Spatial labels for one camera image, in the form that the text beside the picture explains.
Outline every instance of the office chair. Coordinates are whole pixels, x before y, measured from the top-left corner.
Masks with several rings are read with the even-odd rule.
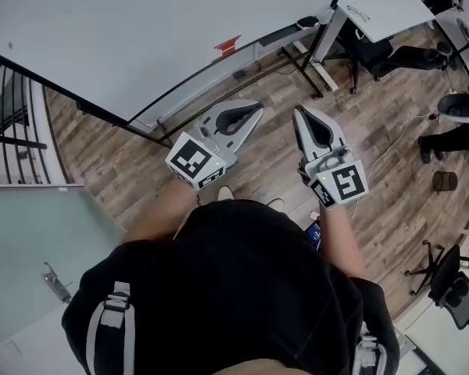
[[[361,39],[360,30],[351,20],[347,20],[338,34],[338,42],[345,53],[332,54],[324,58],[350,59],[353,72],[353,87],[350,91],[356,94],[358,87],[358,63],[370,72],[376,81],[391,73],[396,68],[413,68],[416,70],[445,70],[449,63],[452,49],[445,43],[438,43],[437,49],[402,46],[394,54],[388,39],[372,43],[366,36]]]
[[[453,318],[453,322],[459,330],[469,325],[469,278],[465,273],[459,271],[460,261],[468,261],[469,257],[460,257],[460,248],[454,245],[441,260],[442,246],[438,246],[440,253],[435,261],[432,261],[431,244],[424,241],[429,247],[430,266],[422,271],[406,271],[405,275],[416,275],[425,273],[424,281],[417,290],[411,291],[416,295],[425,286],[428,278],[431,278],[431,291],[428,297],[433,300],[437,307],[446,309]]]

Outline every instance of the wooden floor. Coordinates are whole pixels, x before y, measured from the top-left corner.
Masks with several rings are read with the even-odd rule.
[[[430,32],[436,42],[439,35]],[[424,27],[397,35],[392,43],[395,47],[431,47]],[[264,68],[268,62],[261,64]],[[374,82],[363,70],[358,94],[352,96],[347,62],[328,62],[327,69],[340,90],[327,92],[320,101],[310,98],[312,90],[298,71],[283,74],[293,70],[291,65],[235,96],[263,102],[264,116],[239,152],[237,165],[202,194],[204,202],[220,185],[228,184],[237,198],[260,202],[283,198],[286,213],[306,227],[311,222],[309,213],[318,208],[318,201],[295,171],[300,159],[291,121],[296,105],[317,107],[336,118],[368,171],[399,138],[410,118],[428,114],[436,107],[451,87],[449,76],[456,89],[469,87],[462,69],[449,70],[448,75],[440,70],[400,69],[380,82]],[[323,86],[312,69],[308,72]],[[192,104],[189,111],[203,107],[236,84],[235,80],[223,82]],[[72,180],[85,184],[122,225],[128,226],[172,179],[164,163],[167,150],[84,116],[71,100],[54,91],[48,91],[47,96],[61,156]],[[187,113],[166,125],[173,126]],[[403,271],[422,263],[426,251],[421,242],[428,239],[449,246],[458,241],[457,230],[469,223],[469,153],[450,153],[445,162],[433,159],[430,165],[423,165],[417,147],[418,136],[452,127],[451,123],[438,124],[426,118],[413,120],[401,141],[372,169],[370,194],[360,200],[353,217],[353,228],[371,278],[384,288],[393,316],[411,302],[409,290],[414,280],[405,278]],[[455,172],[458,188],[453,192],[433,192],[431,179],[437,170]]]

